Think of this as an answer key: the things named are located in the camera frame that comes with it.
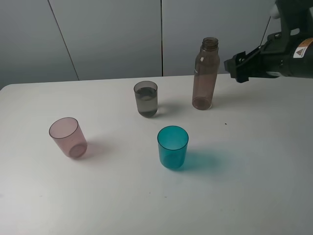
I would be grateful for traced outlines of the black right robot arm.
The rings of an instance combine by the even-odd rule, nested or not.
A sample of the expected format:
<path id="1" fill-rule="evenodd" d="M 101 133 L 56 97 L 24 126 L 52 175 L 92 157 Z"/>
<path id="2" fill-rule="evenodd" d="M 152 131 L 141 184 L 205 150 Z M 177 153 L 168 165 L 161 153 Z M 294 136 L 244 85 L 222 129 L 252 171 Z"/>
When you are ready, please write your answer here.
<path id="1" fill-rule="evenodd" d="M 238 83 L 251 77 L 313 76 L 313 17 L 311 0 L 277 0 L 271 17 L 280 19 L 281 31 L 250 53 L 241 52 L 224 62 Z"/>

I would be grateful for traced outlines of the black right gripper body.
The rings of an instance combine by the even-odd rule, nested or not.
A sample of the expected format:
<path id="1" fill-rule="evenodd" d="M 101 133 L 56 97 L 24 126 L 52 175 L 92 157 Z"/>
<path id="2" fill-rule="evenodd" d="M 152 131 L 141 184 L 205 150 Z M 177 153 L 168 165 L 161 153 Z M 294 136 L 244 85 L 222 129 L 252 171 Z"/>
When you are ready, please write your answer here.
<path id="1" fill-rule="evenodd" d="M 257 56 L 251 77 L 276 78 L 313 77 L 313 38 L 293 35 L 285 47 L 281 47 L 280 33 L 268 36 Z"/>

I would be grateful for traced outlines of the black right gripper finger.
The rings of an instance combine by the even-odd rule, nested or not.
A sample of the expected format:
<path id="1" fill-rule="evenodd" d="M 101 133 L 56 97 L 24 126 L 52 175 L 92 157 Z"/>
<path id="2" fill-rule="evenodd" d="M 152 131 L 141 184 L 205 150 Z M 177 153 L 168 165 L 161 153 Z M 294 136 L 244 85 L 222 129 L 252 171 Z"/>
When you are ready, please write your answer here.
<path id="1" fill-rule="evenodd" d="M 238 83 L 249 81 L 252 77 L 258 77 L 257 66 L 259 65 L 259 52 L 241 52 L 231 59 L 224 61 L 224 68 Z"/>

